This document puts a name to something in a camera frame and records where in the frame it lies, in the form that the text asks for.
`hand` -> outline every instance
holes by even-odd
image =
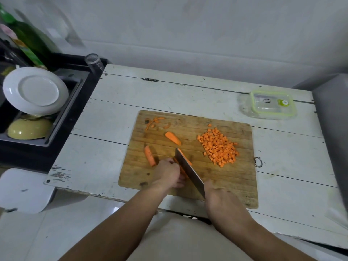
[[[225,237],[251,231],[257,223],[236,195],[224,188],[215,189],[211,180],[204,183],[205,208],[217,231]]]
[[[185,176],[180,174],[180,166],[173,159],[161,160],[154,170],[152,185],[160,185],[166,192],[170,188],[182,188]]]

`wall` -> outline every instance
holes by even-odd
[[[51,1],[84,45],[60,49],[114,64],[282,87],[348,65],[348,0]]]

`green bottle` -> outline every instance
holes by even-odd
[[[37,33],[27,23],[17,21],[6,12],[0,3],[0,16],[6,25],[0,28],[13,42],[33,61],[35,67],[46,69],[51,67],[52,53]]]

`knife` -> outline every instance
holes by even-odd
[[[204,183],[202,179],[198,176],[196,171],[190,166],[187,159],[182,155],[178,148],[175,149],[175,158],[178,164],[183,168],[186,175],[189,176],[190,180],[193,182],[196,189],[198,189],[199,193],[202,194],[203,198],[205,198],[204,192]]]

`black countertop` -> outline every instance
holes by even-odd
[[[55,57],[58,68],[89,72],[83,87],[48,147],[0,141],[0,164],[47,174],[96,87],[100,77],[91,73],[83,56],[55,54]],[[102,59],[102,63],[106,66],[107,60]]]

